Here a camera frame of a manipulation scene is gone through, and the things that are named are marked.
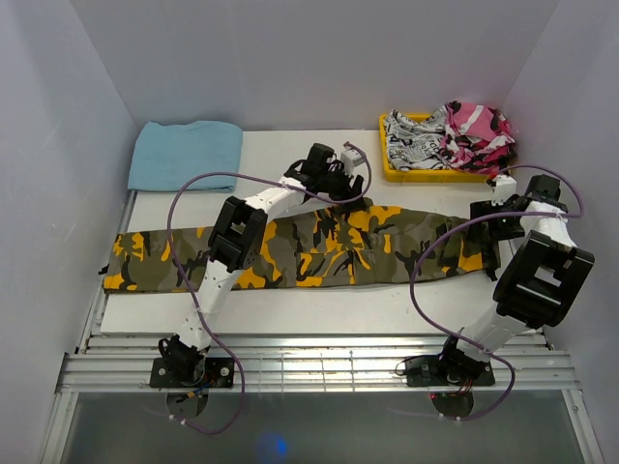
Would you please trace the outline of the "newspaper print trousers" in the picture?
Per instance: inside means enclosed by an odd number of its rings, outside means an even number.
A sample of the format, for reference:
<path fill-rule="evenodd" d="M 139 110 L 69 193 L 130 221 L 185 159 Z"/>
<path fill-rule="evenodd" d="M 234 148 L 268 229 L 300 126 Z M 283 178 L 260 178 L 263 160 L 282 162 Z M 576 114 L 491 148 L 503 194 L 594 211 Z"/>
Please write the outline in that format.
<path fill-rule="evenodd" d="M 447 108 L 441 106 L 421 122 L 391 110 L 383 122 L 386 155 L 397 171 L 443 170 L 448 167 L 441 156 L 445 137 Z"/>

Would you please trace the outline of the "folded light blue cloth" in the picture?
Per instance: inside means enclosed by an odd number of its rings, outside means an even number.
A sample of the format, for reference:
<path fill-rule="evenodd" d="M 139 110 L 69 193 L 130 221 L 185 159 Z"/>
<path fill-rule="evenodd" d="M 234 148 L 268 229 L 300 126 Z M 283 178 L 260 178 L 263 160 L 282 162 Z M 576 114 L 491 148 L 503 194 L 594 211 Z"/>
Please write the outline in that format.
<path fill-rule="evenodd" d="M 213 172 L 192 190 L 233 191 L 239 171 L 243 131 L 229 123 L 196 121 L 185 125 L 147 123 L 135 141 L 128 189 L 177 191 L 191 178 Z"/>

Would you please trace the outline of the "pink camouflage trousers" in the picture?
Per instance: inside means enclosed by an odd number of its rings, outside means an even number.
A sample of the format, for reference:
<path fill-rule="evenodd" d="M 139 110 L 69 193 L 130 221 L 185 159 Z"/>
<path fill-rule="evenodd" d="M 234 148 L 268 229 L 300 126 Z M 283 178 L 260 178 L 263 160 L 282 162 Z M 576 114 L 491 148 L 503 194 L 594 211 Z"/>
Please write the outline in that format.
<path fill-rule="evenodd" d="M 455 171 L 494 176 L 516 158 L 516 140 L 497 108 L 462 101 L 445 105 L 438 157 Z"/>

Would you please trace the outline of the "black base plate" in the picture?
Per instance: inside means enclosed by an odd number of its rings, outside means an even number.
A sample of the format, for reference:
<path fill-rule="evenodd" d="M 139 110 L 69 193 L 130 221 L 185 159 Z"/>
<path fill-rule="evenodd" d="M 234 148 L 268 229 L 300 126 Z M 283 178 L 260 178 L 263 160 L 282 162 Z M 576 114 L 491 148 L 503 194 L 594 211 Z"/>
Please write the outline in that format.
<path fill-rule="evenodd" d="M 492 368 L 487 362 L 465 358 L 453 361 L 442 355 L 405 358 L 395 374 L 406 379 L 408 387 L 491 387 L 495 385 Z"/>
<path fill-rule="evenodd" d="M 231 358 L 206 358 L 198 365 L 192 380 L 182 380 L 163 358 L 153 361 L 148 385 L 155 389 L 231 388 L 235 362 Z"/>

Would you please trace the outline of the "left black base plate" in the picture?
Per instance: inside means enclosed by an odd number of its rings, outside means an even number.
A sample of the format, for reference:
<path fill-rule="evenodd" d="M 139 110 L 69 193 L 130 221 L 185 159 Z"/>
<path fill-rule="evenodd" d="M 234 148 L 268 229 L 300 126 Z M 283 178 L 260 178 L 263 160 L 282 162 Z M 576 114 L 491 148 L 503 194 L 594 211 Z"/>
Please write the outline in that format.
<path fill-rule="evenodd" d="M 198 365 L 192 380 L 182 380 L 163 358 L 153 361 L 148 385 L 155 389 L 231 388 L 235 362 L 231 358 L 206 358 Z"/>

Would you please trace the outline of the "aluminium mounting rail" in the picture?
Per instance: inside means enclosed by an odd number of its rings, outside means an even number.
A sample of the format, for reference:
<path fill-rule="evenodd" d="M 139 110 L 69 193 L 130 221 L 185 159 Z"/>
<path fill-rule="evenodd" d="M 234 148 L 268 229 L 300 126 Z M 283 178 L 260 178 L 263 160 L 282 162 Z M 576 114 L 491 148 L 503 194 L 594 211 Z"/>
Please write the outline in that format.
<path fill-rule="evenodd" d="M 240 359 L 248 392 L 402 392 L 397 375 L 404 359 L 441 350 L 444 339 L 426 336 L 230 337 L 226 344 Z M 570 356 L 551 350 L 538 332 L 513 338 L 498 351 L 493 389 L 504 389 L 508 368 L 516 370 L 521 391 L 576 390 Z M 153 337 L 93 336 L 87 347 L 65 357 L 60 392 L 147 392 L 154 360 Z"/>

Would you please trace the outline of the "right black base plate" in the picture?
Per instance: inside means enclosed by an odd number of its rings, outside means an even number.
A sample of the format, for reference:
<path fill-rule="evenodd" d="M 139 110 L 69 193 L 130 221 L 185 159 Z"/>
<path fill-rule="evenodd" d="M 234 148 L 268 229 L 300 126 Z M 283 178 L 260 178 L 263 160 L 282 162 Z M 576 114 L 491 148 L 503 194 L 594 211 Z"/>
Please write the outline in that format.
<path fill-rule="evenodd" d="M 442 355 L 405 358 L 395 374 L 406 379 L 408 387 L 491 387 L 495 385 L 492 368 L 487 362 L 465 358 L 453 361 Z"/>

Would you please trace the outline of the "yellow camouflage trousers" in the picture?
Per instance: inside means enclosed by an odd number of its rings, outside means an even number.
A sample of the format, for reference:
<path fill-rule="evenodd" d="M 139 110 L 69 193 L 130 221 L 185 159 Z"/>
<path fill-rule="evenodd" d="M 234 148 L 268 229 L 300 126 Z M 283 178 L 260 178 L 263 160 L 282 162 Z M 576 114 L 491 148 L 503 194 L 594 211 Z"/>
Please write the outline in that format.
<path fill-rule="evenodd" d="M 343 213 L 329 207 L 279 217 L 265 231 L 259 255 L 237 290 L 401 284 L 415 274 L 433 281 L 478 271 L 496 277 L 497 242 L 469 239 L 468 231 L 444 242 L 438 237 L 462 224 L 460 217 L 368 204 Z M 173 229 L 173 244 L 189 280 L 205 275 L 210 227 Z M 166 230 L 128 232 L 116 237 L 103 273 L 107 293 L 184 292 Z"/>

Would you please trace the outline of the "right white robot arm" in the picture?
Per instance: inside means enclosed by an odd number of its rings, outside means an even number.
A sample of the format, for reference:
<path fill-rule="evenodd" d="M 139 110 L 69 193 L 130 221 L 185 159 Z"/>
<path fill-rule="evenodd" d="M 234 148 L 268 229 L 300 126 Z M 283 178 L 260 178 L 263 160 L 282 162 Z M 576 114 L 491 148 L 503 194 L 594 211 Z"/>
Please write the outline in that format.
<path fill-rule="evenodd" d="M 491 307 L 461 338 L 449 336 L 438 356 L 436 371 L 449 383 L 475 382 L 490 372 L 490 354 L 517 334 L 542 326 L 555 327 L 566 317 L 589 276 L 594 255 L 569 235 L 567 206 L 560 201 L 560 181 L 536 175 L 522 195 L 512 194 L 473 203 L 470 216 L 524 212 L 524 217 L 491 218 L 471 226 L 469 233 L 491 241 L 522 240 L 498 279 Z"/>

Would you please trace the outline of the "yellow plastic tray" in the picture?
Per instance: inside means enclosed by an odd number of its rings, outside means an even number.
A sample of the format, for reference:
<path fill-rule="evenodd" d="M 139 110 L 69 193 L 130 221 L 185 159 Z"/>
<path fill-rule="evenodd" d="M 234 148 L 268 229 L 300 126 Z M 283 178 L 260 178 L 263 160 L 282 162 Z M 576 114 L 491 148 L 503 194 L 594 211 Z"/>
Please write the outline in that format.
<path fill-rule="evenodd" d="M 388 115 L 383 114 L 379 118 L 379 136 L 383 158 L 384 174 L 388 181 L 395 183 L 480 183 L 489 175 L 471 174 L 460 171 L 451 170 L 448 167 L 443 170 L 412 170 L 408 172 L 395 170 L 387 160 L 386 155 L 386 134 L 383 129 L 383 122 Z M 411 116 L 415 121 L 421 122 L 431 114 L 412 114 L 405 113 Z"/>

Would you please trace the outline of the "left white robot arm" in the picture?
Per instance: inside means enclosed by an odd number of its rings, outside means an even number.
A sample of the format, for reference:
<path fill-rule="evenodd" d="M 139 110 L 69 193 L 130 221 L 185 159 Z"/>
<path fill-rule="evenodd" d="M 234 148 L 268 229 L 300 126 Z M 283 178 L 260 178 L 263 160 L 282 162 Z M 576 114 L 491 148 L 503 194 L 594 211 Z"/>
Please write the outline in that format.
<path fill-rule="evenodd" d="M 315 143 L 308 156 L 292 163 L 277 181 L 240 174 L 240 179 L 267 188 L 250 197 L 230 196 L 224 201 L 208 239 L 205 275 L 198 290 L 193 288 L 189 268 L 181 263 L 173 244 L 171 222 L 175 207 L 170 207 L 167 242 L 193 302 L 193 309 L 180 329 L 159 342 L 163 365 L 175 381 L 188 387 L 202 382 L 205 354 L 212 343 L 220 342 L 208 320 L 222 309 L 235 282 L 256 261 L 268 222 L 313 198 L 332 205 L 361 202 L 371 183 L 370 176 L 354 173 L 362 164 L 369 165 L 366 153 L 349 142 L 339 155 L 330 147 Z"/>

